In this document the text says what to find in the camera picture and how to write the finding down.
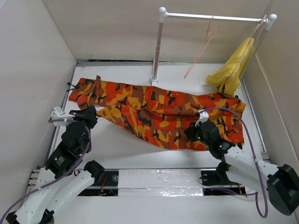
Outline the orange camouflage trousers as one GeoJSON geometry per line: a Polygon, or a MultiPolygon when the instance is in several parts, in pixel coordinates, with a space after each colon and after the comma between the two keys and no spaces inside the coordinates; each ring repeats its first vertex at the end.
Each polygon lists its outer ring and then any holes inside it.
{"type": "Polygon", "coordinates": [[[216,124],[221,137],[237,145],[244,143],[240,117],[246,105],[228,94],[197,96],[96,77],[81,78],[73,86],[69,100],[76,102],[80,109],[99,106],[99,117],[164,149],[207,149],[202,142],[192,142],[185,134],[190,124],[197,121],[196,113],[203,109],[208,111],[209,120],[216,124]]]}

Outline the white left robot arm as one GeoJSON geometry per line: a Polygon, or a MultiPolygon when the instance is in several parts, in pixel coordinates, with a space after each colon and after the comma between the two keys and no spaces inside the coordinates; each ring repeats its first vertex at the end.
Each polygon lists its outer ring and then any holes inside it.
{"type": "Polygon", "coordinates": [[[61,192],[66,177],[81,164],[91,147],[91,129],[97,124],[94,106],[65,113],[54,107],[49,123],[65,126],[61,142],[45,163],[44,172],[36,186],[18,199],[4,213],[1,221],[10,224],[52,224],[56,212],[91,185],[104,181],[105,168],[96,161],[86,163],[75,179],[61,192]]]}

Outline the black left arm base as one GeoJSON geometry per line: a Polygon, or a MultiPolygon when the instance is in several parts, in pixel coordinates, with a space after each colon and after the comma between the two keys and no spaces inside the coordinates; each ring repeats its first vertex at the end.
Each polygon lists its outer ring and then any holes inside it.
{"type": "Polygon", "coordinates": [[[96,182],[83,190],[78,196],[118,196],[119,170],[105,171],[101,182],[96,182]]]}

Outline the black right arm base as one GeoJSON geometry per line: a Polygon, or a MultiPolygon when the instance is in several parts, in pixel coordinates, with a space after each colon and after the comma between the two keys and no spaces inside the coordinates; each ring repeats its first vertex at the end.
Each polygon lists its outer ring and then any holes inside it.
{"type": "Polygon", "coordinates": [[[243,185],[231,182],[216,169],[202,169],[198,182],[202,185],[204,196],[246,196],[243,185]]]}

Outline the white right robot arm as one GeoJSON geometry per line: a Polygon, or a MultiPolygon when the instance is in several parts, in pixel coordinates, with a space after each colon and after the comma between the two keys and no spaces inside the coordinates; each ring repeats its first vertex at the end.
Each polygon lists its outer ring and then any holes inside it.
{"type": "Polygon", "coordinates": [[[221,137],[213,122],[192,122],[185,130],[191,142],[202,142],[210,154],[220,160],[217,181],[239,183],[266,196],[272,206],[291,215],[299,206],[299,176],[289,165],[274,165],[244,152],[221,137]]]}

